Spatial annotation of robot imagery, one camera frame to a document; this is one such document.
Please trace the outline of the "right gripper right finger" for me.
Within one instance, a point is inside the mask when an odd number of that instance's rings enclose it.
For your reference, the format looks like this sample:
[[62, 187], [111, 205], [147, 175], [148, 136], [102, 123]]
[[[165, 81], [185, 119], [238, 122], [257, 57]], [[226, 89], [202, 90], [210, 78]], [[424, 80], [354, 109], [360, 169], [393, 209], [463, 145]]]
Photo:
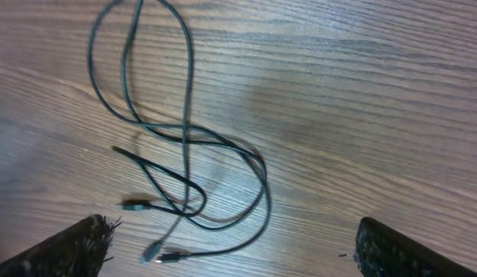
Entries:
[[372, 217], [359, 223], [353, 259], [365, 277], [477, 277]]

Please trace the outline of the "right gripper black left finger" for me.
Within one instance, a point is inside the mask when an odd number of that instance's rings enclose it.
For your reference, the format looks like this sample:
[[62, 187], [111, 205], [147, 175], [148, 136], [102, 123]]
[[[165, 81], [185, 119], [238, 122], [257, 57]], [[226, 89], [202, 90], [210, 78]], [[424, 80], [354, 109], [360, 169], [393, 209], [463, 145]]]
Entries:
[[120, 221], [90, 215], [0, 263], [0, 277], [97, 277]]

